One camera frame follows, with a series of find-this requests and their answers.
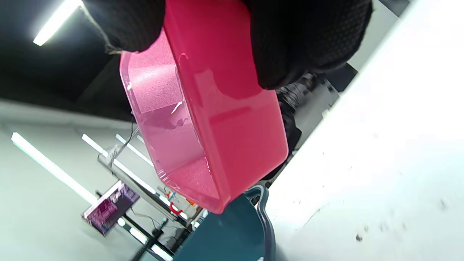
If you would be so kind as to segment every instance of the gloved hand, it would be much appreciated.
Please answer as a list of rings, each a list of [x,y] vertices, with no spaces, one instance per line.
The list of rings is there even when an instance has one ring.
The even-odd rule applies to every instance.
[[[158,38],[164,0],[83,0],[111,48],[144,51]],[[342,66],[359,49],[372,0],[242,0],[251,14],[258,82],[277,89],[305,72]]]

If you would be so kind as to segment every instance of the ceiling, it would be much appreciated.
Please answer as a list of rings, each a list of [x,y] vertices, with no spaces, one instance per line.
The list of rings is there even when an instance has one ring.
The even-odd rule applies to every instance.
[[[32,41],[62,0],[0,0],[0,98],[130,120],[119,57],[77,10],[43,46]]]

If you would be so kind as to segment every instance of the pink plastic container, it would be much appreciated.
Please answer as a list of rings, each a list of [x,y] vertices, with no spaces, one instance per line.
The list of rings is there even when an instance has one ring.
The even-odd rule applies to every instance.
[[[121,77],[161,181],[214,213],[287,156],[238,0],[167,0],[164,31],[147,51],[123,54]]]

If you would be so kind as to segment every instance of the screen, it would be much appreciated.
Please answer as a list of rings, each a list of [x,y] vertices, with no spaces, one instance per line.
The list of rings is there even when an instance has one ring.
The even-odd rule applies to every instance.
[[[139,198],[126,184],[118,181],[82,217],[102,235],[106,235]]]

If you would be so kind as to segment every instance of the plastic container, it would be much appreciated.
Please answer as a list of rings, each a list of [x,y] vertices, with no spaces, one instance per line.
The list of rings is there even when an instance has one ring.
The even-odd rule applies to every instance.
[[[287,157],[239,0],[167,0],[159,39],[120,69],[157,175],[192,202],[221,213]]]
[[[249,199],[258,195],[255,209]],[[286,261],[265,211],[267,198],[267,188],[256,186],[222,214],[209,214],[174,254],[174,261]]]

